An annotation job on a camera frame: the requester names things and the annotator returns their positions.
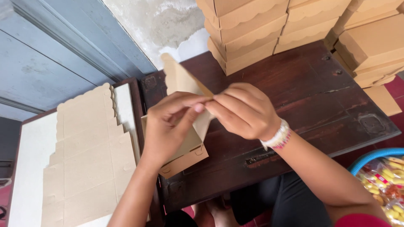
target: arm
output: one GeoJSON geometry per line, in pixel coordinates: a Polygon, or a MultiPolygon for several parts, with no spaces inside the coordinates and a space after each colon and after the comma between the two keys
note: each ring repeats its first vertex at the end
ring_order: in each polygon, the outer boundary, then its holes
{"type": "MultiPolygon", "coordinates": [[[[246,139],[270,140],[280,127],[269,98],[246,83],[235,83],[205,104],[230,132],[246,139]]],[[[275,150],[326,205],[335,222],[351,213],[365,213],[387,221],[371,194],[346,169],[295,132],[286,146],[275,150]]]]}
{"type": "Polygon", "coordinates": [[[149,109],[142,157],[108,227],[145,226],[158,171],[179,149],[205,101],[204,96],[176,92],[149,109]]]}

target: red shirt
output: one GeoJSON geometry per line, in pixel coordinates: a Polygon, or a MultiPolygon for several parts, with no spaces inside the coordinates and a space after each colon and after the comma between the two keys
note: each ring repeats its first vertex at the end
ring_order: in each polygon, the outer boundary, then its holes
{"type": "Polygon", "coordinates": [[[349,214],[338,219],[334,227],[391,227],[391,225],[370,214],[349,214]]]}

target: fingernail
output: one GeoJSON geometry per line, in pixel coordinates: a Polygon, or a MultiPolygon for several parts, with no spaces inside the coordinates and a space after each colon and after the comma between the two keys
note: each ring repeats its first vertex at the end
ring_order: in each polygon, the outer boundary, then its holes
{"type": "Polygon", "coordinates": [[[205,108],[205,107],[204,107],[201,103],[195,104],[195,107],[194,107],[195,111],[198,112],[198,113],[202,113],[202,111],[204,110],[204,108],[205,108]]]}

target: white beaded bracelet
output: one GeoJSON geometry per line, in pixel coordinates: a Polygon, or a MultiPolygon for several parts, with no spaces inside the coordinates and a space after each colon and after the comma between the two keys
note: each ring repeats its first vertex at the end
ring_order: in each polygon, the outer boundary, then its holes
{"type": "Polygon", "coordinates": [[[262,141],[262,140],[259,141],[263,145],[264,149],[268,150],[268,147],[272,149],[281,149],[285,147],[289,139],[290,139],[289,124],[284,119],[281,118],[280,128],[273,136],[273,138],[268,141],[262,141]]]}

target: left hand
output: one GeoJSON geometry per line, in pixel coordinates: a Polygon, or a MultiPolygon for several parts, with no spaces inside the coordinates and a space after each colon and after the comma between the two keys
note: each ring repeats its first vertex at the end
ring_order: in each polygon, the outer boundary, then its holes
{"type": "Polygon", "coordinates": [[[175,92],[149,108],[142,158],[160,169],[179,149],[193,122],[204,112],[202,103],[207,100],[205,96],[175,92]]]}

